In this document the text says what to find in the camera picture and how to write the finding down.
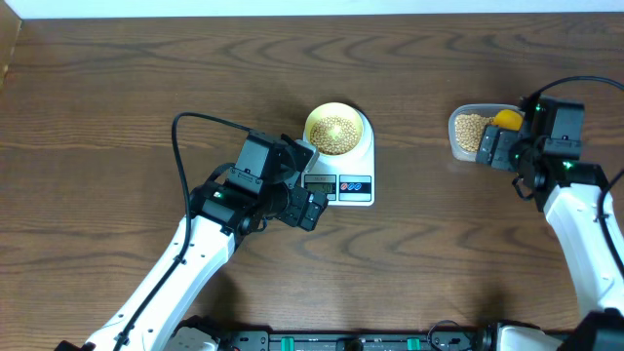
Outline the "yellow measuring scoop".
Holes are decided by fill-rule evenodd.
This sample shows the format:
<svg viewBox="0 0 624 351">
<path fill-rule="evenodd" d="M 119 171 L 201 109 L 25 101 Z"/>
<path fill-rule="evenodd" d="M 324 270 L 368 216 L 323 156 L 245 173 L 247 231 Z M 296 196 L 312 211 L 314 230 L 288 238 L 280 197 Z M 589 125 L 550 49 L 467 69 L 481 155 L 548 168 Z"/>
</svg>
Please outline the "yellow measuring scoop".
<svg viewBox="0 0 624 351">
<path fill-rule="evenodd" d="M 517 132 L 523 121 L 524 117 L 521 113 L 511 109 L 503 109 L 493 117 L 491 124 L 501 129 Z"/>
</svg>

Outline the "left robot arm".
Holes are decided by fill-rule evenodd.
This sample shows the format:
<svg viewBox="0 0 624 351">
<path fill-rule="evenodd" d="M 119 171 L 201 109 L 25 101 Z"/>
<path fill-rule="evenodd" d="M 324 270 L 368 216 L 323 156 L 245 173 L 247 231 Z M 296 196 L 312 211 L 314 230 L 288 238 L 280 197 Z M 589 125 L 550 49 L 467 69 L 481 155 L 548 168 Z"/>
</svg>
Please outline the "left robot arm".
<svg viewBox="0 0 624 351">
<path fill-rule="evenodd" d="M 217 350 L 221 338 L 184 320 L 192 302 L 249 234 L 271 218 L 311 231 L 328 205 L 322 191 L 299 183 L 264 185 L 248 197 L 221 174 L 234 177 L 232 164 L 218 167 L 189 197 L 189 211 L 154 267 L 117 313 L 95 331 L 83 349 Z"/>
</svg>

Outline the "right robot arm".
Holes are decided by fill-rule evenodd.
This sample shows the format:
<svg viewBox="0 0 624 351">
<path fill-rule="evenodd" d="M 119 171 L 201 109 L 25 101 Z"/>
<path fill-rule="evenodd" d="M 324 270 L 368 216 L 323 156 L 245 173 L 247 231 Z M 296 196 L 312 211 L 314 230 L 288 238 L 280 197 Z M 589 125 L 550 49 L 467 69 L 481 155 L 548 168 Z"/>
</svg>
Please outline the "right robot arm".
<svg viewBox="0 0 624 351">
<path fill-rule="evenodd" d="M 489 126 L 476 160 L 516 173 L 514 188 L 535 202 L 565 255 L 582 317 L 564 340 L 520 322 L 479 331 L 477 350 L 620 350 L 623 347 L 623 240 L 607 180 L 597 164 L 578 160 L 580 144 L 567 138 L 525 136 Z"/>
</svg>

